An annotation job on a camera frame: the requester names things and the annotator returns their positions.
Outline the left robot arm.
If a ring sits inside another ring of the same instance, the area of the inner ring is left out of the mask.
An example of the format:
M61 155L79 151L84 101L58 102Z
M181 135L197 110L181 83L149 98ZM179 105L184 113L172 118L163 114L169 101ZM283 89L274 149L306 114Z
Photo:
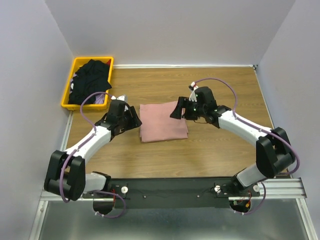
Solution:
M111 177L101 172L86 174L86 165L115 136L138 128L141 124L134 106L125 103L120 107L110 107L77 144L52 153L44 190L61 196L64 201L76 201L83 193L89 192L95 192L101 198L107 197L111 191Z

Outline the black t shirt in bin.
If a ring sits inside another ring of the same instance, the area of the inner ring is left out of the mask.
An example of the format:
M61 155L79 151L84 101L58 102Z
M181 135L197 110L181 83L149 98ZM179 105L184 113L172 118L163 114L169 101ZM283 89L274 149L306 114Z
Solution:
M90 59L70 79L68 103L81 105L93 93L105 92L112 88L108 82L110 63Z

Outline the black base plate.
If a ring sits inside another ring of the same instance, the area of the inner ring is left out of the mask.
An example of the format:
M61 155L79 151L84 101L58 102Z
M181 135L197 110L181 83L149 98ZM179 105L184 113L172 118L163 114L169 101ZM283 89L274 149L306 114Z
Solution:
M87 192L84 199L93 199L99 209L173 209L173 208L228 208L232 199L247 200L260 196L250 185L245 190L234 190L230 177L176 178L113 178L105 193Z

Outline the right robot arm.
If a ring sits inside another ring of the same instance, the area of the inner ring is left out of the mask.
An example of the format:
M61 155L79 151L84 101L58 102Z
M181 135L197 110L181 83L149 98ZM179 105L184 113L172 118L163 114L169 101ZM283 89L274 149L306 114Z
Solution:
M255 147L255 163L236 173L223 188L236 196L243 195L248 187L257 182L282 174L291 164L299 163L284 129L258 125L227 106L217 105L215 101L193 101L179 97L170 117L192 121L204 118L206 123L230 131Z

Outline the aluminium frame rail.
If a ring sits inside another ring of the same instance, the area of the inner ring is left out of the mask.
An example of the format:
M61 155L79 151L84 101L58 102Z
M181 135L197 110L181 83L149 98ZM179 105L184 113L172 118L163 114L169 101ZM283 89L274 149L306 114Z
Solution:
M64 119L62 123L59 125L58 128L58 139L57 139L57 145L53 148L50 153L52 153L54 150L64 150L67 146L68 139L70 136L70 131L71 131L71 126L73 122L73 117L74 113L72 111L65 110L64 111ZM41 231L44 226L45 218L46 218L46 213L48 210L49 202L55 201L56 200L56 195L50 192L46 192L43 188L42 184L42 189L39 195L39 201L37 205L37 209L35 212L35 217L34 221L32 224L31 232L29 235L29 240L39 240L41 236Z

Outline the pink t shirt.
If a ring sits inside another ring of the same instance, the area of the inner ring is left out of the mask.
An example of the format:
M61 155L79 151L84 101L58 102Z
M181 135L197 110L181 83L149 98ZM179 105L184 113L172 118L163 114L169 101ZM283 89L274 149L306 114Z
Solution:
M142 143L181 140L188 138L186 121L171 118L170 115L177 106L176 101L141 104L139 106L140 138Z

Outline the lavender t shirt in bin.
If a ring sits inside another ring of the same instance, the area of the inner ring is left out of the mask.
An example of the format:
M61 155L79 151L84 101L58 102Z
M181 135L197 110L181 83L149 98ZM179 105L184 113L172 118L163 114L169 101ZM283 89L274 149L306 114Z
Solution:
M106 92L99 92L95 95L95 101L94 104L96 105L102 105L105 103L105 98L108 97L108 94Z

